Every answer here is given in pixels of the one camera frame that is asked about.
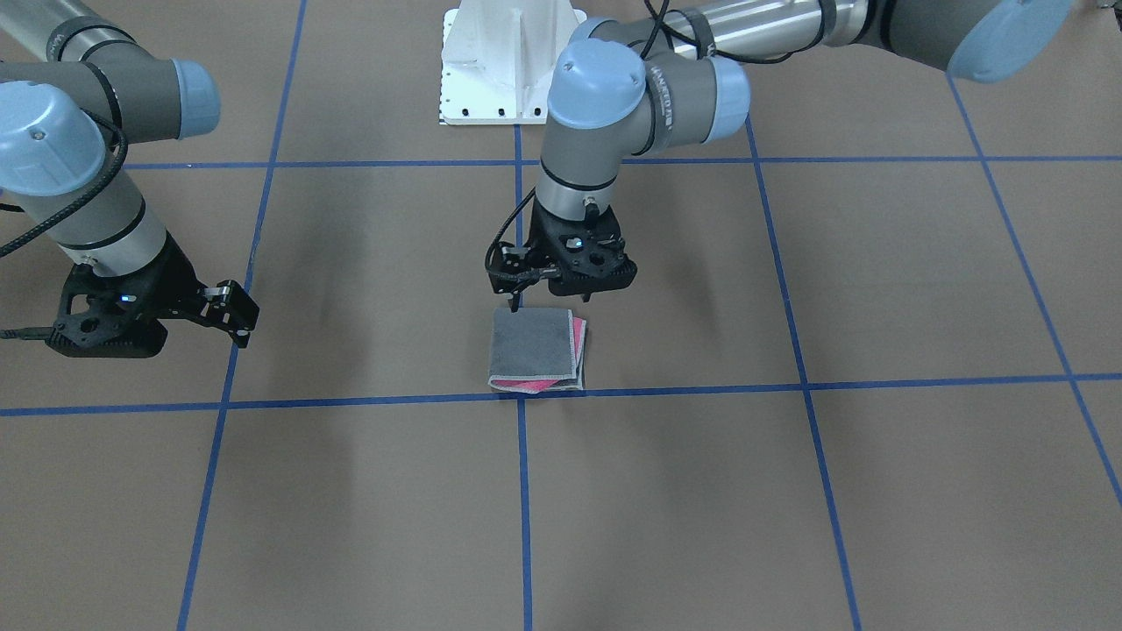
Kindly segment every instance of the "gray cloth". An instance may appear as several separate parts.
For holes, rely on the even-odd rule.
[[[490,377],[498,390],[530,392],[497,382],[559,379],[550,390],[579,388],[581,362],[573,345],[573,317],[568,309],[496,309],[491,330]]]

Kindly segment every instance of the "white bracket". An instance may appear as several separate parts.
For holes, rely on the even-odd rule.
[[[441,124],[544,124],[553,65],[587,18],[568,0],[462,0],[444,13]]]

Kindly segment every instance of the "gray floor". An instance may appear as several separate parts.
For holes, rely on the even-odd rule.
[[[234,356],[3,345],[0,629],[1122,627],[1122,35],[1089,0],[995,86],[751,68],[748,132],[625,167],[634,286],[528,296],[588,319],[590,390],[527,399],[486,387],[479,259],[541,129],[435,124],[454,2],[90,4],[217,76],[219,130],[131,173],[263,316]],[[67,268],[4,259],[0,323]]]

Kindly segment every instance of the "folded towel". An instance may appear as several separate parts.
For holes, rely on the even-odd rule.
[[[487,384],[526,394],[583,390],[586,330],[568,309],[496,309]]]

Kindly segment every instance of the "gray towel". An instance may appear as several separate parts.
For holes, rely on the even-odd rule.
[[[496,390],[583,390],[585,322],[568,309],[496,309],[490,376]]]

